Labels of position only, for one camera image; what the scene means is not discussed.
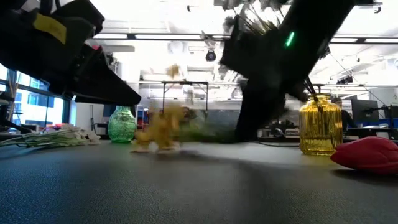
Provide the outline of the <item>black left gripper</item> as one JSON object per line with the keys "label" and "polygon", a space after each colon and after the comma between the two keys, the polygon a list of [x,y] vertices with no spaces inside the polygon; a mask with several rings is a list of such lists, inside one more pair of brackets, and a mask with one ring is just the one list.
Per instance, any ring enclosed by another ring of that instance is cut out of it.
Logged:
{"label": "black left gripper", "polygon": [[[141,96],[112,71],[102,47],[86,42],[99,34],[104,16],[90,0],[39,0],[30,11],[27,0],[0,0],[0,64],[50,85],[72,92],[83,101],[136,105]],[[52,17],[67,28],[66,44],[34,28],[37,13]]]}

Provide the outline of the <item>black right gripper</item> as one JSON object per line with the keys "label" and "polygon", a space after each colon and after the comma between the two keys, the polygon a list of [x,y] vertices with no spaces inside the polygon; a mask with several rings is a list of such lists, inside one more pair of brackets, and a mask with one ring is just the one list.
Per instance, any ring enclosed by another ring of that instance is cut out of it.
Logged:
{"label": "black right gripper", "polygon": [[226,24],[231,35],[224,43],[220,64],[240,74],[243,98],[236,124],[236,140],[257,138],[257,131],[284,112],[285,95],[306,100],[303,81],[287,81],[278,68],[279,30],[246,26],[241,16],[230,17]]}

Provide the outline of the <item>yellow ribbed glass vase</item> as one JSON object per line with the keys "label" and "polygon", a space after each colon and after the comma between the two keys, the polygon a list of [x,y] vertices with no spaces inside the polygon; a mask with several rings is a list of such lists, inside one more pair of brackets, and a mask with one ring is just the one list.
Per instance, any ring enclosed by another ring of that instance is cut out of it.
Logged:
{"label": "yellow ribbed glass vase", "polygon": [[306,155],[330,156],[343,143],[341,108],[329,94],[312,94],[299,110],[300,150]]}

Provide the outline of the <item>green glass vase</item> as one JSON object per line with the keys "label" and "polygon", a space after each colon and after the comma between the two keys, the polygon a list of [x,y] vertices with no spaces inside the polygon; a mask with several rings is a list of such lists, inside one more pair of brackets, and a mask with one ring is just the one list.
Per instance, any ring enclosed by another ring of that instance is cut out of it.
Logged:
{"label": "green glass vase", "polygon": [[136,130],[135,117],[128,106],[117,106],[110,116],[108,136],[114,143],[130,143]]}

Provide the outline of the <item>black workstation frame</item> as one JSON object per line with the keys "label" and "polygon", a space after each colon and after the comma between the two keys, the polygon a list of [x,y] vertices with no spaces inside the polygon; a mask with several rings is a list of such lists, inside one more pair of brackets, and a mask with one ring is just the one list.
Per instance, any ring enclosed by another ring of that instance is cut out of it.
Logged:
{"label": "black workstation frame", "polygon": [[165,93],[168,92],[168,90],[173,87],[175,84],[179,85],[197,85],[199,86],[206,95],[205,98],[205,109],[208,111],[208,90],[209,90],[209,83],[206,81],[187,81],[187,80],[166,80],[166,81],[161,81],[161,84],[163,84],[163,89],[162,89],[162,109],[165,107]]}

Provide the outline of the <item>red artificial tulip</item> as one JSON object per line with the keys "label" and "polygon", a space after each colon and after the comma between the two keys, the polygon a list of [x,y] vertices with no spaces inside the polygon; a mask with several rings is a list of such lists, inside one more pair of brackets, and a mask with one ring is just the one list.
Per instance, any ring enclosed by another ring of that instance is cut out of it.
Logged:
{"label": "red artificial tulip", "polygon": [[340,144],[330,159],[354,170],[398,175],[398,145],[386,138],[368,136]]}

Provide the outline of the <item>yellow tape strip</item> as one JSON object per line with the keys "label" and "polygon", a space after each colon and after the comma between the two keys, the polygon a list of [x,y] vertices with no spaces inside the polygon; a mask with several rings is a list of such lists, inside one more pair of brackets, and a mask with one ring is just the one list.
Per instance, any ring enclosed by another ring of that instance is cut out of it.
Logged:
{"label": "yellow tape strip", "polygon": [[33,26],[39,31],[52,35],[62,44],[66,44],[67,28],[56,19],[37,13]]}

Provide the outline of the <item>yellow artificial flower bunch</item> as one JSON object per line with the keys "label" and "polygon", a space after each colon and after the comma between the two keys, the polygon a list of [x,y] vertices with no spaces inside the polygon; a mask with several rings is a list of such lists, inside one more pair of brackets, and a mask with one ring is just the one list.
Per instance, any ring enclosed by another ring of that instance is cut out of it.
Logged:
{"label": "yellow artificial flower bunch", "polygon": [[149,125],[135,133],[133,153],[150,152],[150,145],[157,152],[173,152],[184,142],[233,144],[238,142],[234,126],[210,121],[207,110],[193,110],[178,104],[168,104],[162,111],[152,114]]}

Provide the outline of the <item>black table mat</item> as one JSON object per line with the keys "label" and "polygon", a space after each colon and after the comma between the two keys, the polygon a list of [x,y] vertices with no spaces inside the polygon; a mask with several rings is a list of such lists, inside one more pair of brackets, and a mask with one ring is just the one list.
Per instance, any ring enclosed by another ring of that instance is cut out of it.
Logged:
{"label": "black table mat", "polygon": [[294,147],[0,149],[0,224],[398,224],[398,177]]}

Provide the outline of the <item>white artificial flower bunch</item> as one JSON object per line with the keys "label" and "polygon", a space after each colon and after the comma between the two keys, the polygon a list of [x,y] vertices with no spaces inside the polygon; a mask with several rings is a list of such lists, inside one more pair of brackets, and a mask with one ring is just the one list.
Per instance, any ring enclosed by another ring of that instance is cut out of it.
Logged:
{"label": "white artificial flower bunch", "polygon": [[0,141],[0,147],[69,147],[97,145],[100,136],[94,131],[85,130],[72,124],[64,124],[60,129],[47,129],[42,132],[23,134],[20,137]]}

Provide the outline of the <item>dark computer monitor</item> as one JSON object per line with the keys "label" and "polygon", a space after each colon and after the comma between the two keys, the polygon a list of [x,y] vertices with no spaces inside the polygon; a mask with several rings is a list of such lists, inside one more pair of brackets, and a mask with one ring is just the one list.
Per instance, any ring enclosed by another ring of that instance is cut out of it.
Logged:
{"label": "dark computer monitor", "polygon": [[379,107],[374,100],[351,100],[353,120],[356,123],[379,121]]}
{"label": "dark computer monitor", "polygon": [[[114,113],[115,109],[116,109],[116,105],[104,105],[103,116],[110,117]],[[136,107],[135,106],[130,107],[130,110],[131,110],[132,115],[136,116]]]}

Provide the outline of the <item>person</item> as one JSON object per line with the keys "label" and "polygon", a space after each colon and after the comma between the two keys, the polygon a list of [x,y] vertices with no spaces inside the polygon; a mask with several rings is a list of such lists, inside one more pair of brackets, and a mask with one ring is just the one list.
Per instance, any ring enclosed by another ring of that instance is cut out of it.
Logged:
{"label": "person", "polygon": [[343,104],[342,104],[341,98],[339,98],[339,97],[333,98],[331,100],[331,102],[340,107],[343,131],[347,131],[348,128],[357,128],[357,125],[355,124],[351,115],[346,110],[343,109]]}

